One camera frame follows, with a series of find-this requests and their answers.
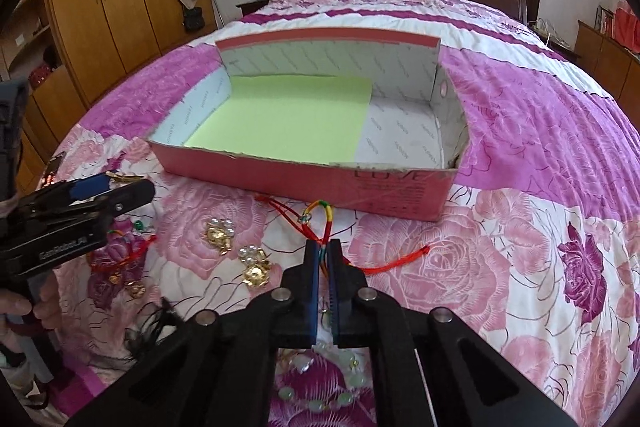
pink box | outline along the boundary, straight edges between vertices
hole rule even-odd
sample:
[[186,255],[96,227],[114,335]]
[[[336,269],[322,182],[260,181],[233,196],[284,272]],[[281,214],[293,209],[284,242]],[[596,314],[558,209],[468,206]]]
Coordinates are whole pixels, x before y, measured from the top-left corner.
[[[302,201],[436,221],[468,144],[440,41],[391,30],[301,28],[216,42],[203,78],[147,137],[167,172]],[[231,94],[230,76],[365,76],[372,81],[354,161],[322,165],[184,146]]]

hand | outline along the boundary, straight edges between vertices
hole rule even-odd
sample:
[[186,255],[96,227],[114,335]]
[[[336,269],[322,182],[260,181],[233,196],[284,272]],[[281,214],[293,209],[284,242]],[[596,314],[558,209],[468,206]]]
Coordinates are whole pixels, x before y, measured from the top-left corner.
[[[0,289],[0,315],[26,315],[31,311],[31,303],[21,295]],[[51,273],[40,289],[40,302],[33,307],[33,314],[40,319],[46,330],[55,330],[62,325],[58,280]],[[19,353],[18,341],[13,331],[5,324],[4,316],[0,318],[0,342]]]

green paper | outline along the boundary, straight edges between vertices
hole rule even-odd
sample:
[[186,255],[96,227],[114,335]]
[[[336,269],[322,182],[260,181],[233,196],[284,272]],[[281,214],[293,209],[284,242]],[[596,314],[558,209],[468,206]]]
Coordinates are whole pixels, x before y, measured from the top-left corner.
[[371,80],[232,76],[231,96],[184,144],[299,163],[353,162]]

bag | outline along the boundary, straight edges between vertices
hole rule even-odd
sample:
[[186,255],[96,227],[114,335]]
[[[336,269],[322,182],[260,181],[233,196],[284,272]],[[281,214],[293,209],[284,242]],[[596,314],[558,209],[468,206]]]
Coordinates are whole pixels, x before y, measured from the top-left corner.
[[204,28],[204,17],[202,16],[202,8],[195,7],[191,8],[182,8],[182,14],[184,15],[184,30],[187,33],[196,32]]

box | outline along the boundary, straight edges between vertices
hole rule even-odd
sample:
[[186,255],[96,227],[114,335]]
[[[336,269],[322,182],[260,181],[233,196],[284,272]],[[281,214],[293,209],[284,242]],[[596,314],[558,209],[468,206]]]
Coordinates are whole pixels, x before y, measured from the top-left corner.
[[216,42],[224,67],[148,136],[167,172],[435,221],[468,143],[440,41],[301,28]]

